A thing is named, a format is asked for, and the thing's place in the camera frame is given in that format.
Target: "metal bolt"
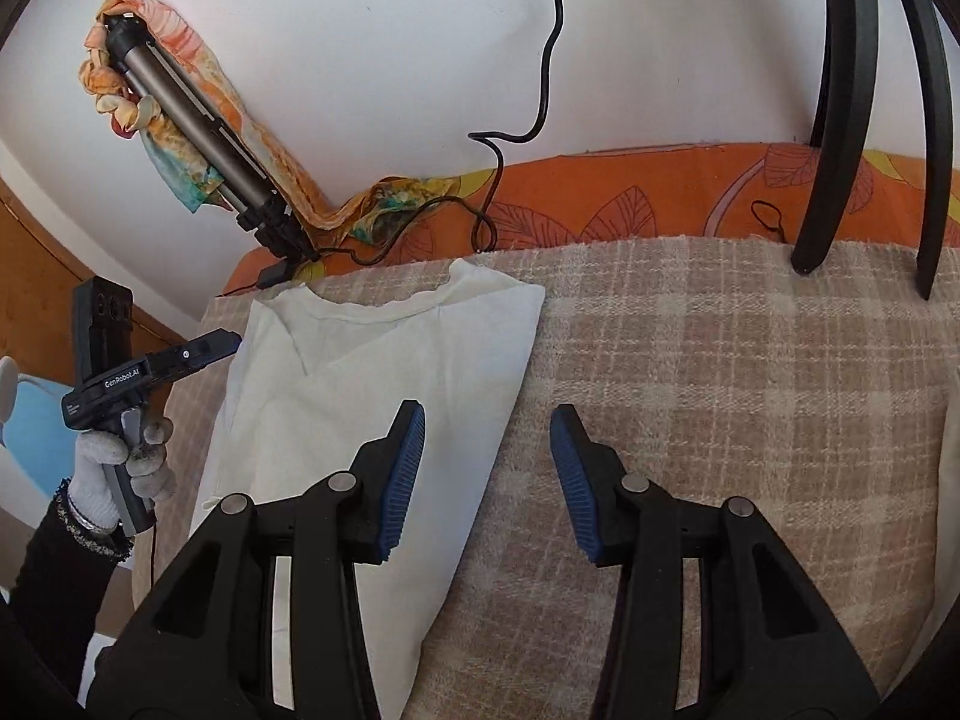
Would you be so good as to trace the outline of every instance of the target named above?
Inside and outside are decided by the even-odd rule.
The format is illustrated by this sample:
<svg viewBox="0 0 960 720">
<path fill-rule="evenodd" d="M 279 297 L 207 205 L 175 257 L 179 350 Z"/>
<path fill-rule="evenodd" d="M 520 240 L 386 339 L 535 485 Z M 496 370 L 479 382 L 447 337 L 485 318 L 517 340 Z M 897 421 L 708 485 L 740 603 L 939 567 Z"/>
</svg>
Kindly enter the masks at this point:
<svg viewBox="0 0 960 720">
<path fill-rule="evenodd" d="M 247 507 L 246 495 L 231 493 L 220 502 L 220 511 L 224 514 L 240 514 Z"/>
<path fill-rule="evenodd" d="M 349 471 L 341 471 L 340 473 L 335 473 L 328 480 L 328 485 L 330 485 L 330 490 L 333 490 L 335 493 L 346 493 L 348 490 L 353 490 L 353 486 L 356 485 L 357 478 L 351 474 Z"/>
<path fill-rule="evenodd" d="M 728 500 L 727 508 L 730 509 L 730 513 L 736 517 L 750 517 L 750 515 L 757 510 L 757 507 L 754 506 L 754 503 L 750 499 L 740 497 Z"/>
<path fill-rule="evenodd" d="M 650 488 L 650 480 L 642 473 L 628 473 L 620 483 L 627 493 L 646 493 Z"/>
</svg>

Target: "device handle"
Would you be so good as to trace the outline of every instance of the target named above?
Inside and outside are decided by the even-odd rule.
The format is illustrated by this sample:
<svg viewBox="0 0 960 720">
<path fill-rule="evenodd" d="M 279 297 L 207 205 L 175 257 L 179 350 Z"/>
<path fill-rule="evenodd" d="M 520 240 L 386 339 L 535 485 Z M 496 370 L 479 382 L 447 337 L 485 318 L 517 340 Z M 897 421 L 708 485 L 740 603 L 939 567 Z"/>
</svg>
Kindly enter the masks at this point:
<svg viewBox="0 0 960 720">
<path fill-rule="evenodd" d="M 112 416 L 97 426 L 113 435 L 120 436 L 133 449 L 142 440 L 143 409 L 128 409 L 121 415 Z M 107 487 L 120 512 L 120 524 L 128 538 L 138 533 L 149 531 L 157 523 L 154 514 L 154 503 L 147 498 L 141 498 L 133 491 L 130 474 L 124 464 L 118 466 L 103 466 L 104 476 L 107 477 Z"/>
</svg>

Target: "beige plaid fabric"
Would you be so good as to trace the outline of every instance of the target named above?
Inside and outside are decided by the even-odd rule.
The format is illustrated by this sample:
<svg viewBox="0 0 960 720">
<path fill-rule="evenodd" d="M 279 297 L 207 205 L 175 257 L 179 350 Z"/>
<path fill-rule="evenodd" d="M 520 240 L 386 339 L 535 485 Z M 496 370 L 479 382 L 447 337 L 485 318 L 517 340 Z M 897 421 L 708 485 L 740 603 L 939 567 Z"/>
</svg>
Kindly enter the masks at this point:
<svg viewBox="0 0 960 720">
<path fill-rule="evenodd" d="M 754 499 L 877 685 L 890 683 L 932 596 L 947 366 L 960 358 L 960 251 L 944 250 L 930 303 L 913 289 L 908 250 L 836 244 L 805 278 L 788 255 L 760 240 L 678 238 L 477 257 L 544 285 L 547 299 L 406 717 L 589 713 L 617 572 L 593 568 L 574 543 L 547 435 L 562 402 L 628 469 L 673 495 Z M 445 271 L 444 262 L 415 264 L 313 286 L 331 300 L 381 304 L 436 288 Z M 242 332 L 250 302 L 214 300 L 203 328 Z M 160 505 L 158 567 L 186 539 L 226 372 L 215 365 L 180 382 L 169 401 L 181 492 Z M 686 595 L 685 664 L 696 631 L 694 590 Z M 695 671 L 683 671 L 683 703 L 695 696 Z"/>
</svg>

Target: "orange floral bedsheet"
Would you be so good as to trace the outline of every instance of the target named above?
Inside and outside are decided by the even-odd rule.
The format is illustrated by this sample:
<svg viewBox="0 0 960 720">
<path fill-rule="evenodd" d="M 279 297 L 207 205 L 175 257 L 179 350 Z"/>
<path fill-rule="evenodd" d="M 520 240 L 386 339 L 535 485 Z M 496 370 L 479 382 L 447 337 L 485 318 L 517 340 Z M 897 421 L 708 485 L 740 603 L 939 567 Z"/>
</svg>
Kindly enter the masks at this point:
<svg viewBox="0 0 960 720">
<path fill-rule="evenodd" d="M 745 238 L 778 236 L 757 220 L 752 203 L 763 200 L 782 213 L 787 242 L 794 242 L 816 175 L 819 152 L 795 143 L 726 143 L 717 146 L 631 148 L 554 157 L 507 167 L 490 209 L 498 248 L 559 247 L 573 242 L 615 241 L 657 235 Z M 450 181 L 450 194 L 479 206 L 493 172 Z M 867 151 L 860 163 L 837 240 L 915 247 L 923 219 L 925 162 Z M 960 172 L 954 170 L 947 245 L 960 247 Z M 776 211 L 757 208 L 770 224 Z M 471 254 L 473 218 L 443 205 L 417 220 L 382 263 L 397 265 Z M 360 242 L 352 245 L 368 256 Z M 239 263 L 224 288 L 256 283 L 272 264 L 266 250 Z M 305 266 L 300 278 L 346 274 L 358 268 L 335 254 Z"/>
</svg>

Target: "white glove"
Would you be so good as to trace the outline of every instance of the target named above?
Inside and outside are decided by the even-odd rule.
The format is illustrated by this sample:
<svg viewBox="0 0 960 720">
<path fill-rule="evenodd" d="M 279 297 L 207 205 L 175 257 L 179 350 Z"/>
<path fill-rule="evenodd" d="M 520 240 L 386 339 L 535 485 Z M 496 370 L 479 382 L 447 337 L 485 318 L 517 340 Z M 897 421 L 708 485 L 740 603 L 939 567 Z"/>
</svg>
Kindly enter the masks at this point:
<svg viewBox="0 0 960 720">
<path fill-rule="evenodd" d="M 88 530 L 112 533 L 120 521 L 120 512 L 110 495 L 107 477 L 101 466 L 126 464 L 131 488 L 141 498 L 162 501 L 176 492 L 176 477 L 167 466 L 166 442 L 174 432 L 167 418 L 155 419 L 143 429 L 143 443 L 130 450 L 126 442 L 112 433 L 88 431 L 77 437 L 73 478 L 67 488 L 70 507 Z"/>
</svg>

